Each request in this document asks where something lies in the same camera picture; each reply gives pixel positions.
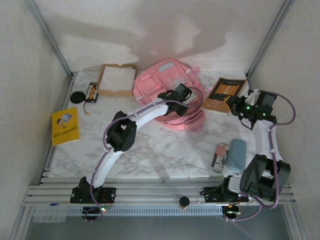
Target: pink backpack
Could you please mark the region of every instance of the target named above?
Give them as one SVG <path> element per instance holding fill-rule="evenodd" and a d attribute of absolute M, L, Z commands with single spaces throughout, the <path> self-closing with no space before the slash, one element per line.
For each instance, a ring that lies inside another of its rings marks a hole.
<path fill-rule="evenodd" d="M 136 77 L 132 91 L 133 96 L 141 106 L 144 106 L 156 99 L 160 93 L 175 90 L 182 83 L 187 87 L 199 89 L 205 98 L 205 90 L 196 75 L 199 71 L 199 68 L 192 70 L 176 59 L 165 59 Z M 196 94 L 196 98 L 188 105 L 200 104 L 200 93 L 196 90 L 192 92 Z M 175 112 L 171 112 L 166 116 L 159 116 L 155 120 L 172 130 L 199 132 L 205 121 L 205 113 L 200 108 L 189 108 L 181 117 Z"/>

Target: book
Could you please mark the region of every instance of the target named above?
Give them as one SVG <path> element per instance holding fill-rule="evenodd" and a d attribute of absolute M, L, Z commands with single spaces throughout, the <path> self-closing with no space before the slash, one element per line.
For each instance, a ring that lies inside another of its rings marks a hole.
<path fill-rule="evenodd" d="M 228 115 L 230 108 L 225 100 L 230 96 L 239 96 L 246 83 L 245 79 L 220 77 L 201 107 Z"/>
<path fill-rule="evenodd" d="M 78 110 L 76 107 L 52 114 L 52 145 L 68 143 L 80 138 Z"/>

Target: black round disc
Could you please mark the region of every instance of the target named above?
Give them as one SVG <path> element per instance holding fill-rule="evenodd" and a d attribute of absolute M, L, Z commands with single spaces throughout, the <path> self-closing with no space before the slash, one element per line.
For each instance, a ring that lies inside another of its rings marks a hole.
<path fill-rule="evenodd" d="M 186 196 L 183 196 L 183 197 L 180 198 L 179 204 L 180 204 L 181 207 L 186 208 L 186 207 L 189 206 L 190 200 Z"/>
<path fill-rule="evenodd" d="M 70 101 L 73 104 L 79 104 L 82 103 L 86 98 L 86 95 L 82 91 L 75 91 L 70 96 Z"/>

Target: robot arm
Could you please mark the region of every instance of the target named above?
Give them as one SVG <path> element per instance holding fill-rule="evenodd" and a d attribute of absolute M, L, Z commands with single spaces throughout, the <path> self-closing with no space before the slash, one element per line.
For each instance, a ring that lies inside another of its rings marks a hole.
<path fill-rule="evenodd" d="M 117 112 L 103 134 L 106 151 L 94 171 L 83 177 L 79 185 L 73 188 L 70 202 L 96 201 L 100 192 L 104 191 L 102 186 L 111 167 L 120 155 L 134 144 L 137 130 L 149 121 L 171 112 L 182 116 L 189 108 L 186 104 L 195 97 L 188 87 L 180 84 L 174 91 L 160 93 L 154 101 L 138 110 L 129 113 Z"/>
<path fill-rule="evenodd" d="M 257 90 L 250 93 L 252 96 L 247 99 L 244 96 L 235 96 L 226 100 L 231 113 L 237 116 L 241 123 L 243 119 L 250 121 L 251 127 L 243 123 L 242 125 L 253 131 L 256 144 L 256 155 L 249 166 L 241 177 L 231 177 L 227 181 L 227 188 L 232 192 L 242 192 L 274 201 L 277 195 L 276 188 L 278 187 L 278 193 L 280 193 L 291 170 L 290 165 L 282 161 L 279 153 L 275 126 L 277 119 L 271 115 L 272 105 L 277 95 Z"/>
<path fill-rule="evenodd" d="M 136 131 L 147 122 L 165 115 L 168 112 L 168 108 L 169 106 L 163 99 L 156 98 L 148 105 L 129 112 L 127 116 L 131 117 L 124 119 L 122 122 L 118 121 L 118 124 L 115 123 L 111 126 L 106 138 L 110 150 L 109 152 L 104 152 L 97 169 L 86 176 L 87 182 L 91 183 L 93 173 L 96 172 L 92 186 L 93 188 L 102 186 L 116 160 L 134 144 Z M 121 116 L 125 117 L 122 112 L 118 112 L 114 118 L 121 118 Z"/>

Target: brown book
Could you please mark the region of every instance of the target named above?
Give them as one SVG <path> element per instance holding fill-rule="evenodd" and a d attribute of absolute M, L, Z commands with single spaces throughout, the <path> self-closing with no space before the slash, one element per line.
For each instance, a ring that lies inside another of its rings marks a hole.
<path fill-rule="evenodd" d="M 239 80 L 220 77 L 201 107 L 227 115 L 230 108 L 225 103 L 225 100 L 230 96 L 239 96 L 246 82 L 247 80 L 245 79 Z"/>

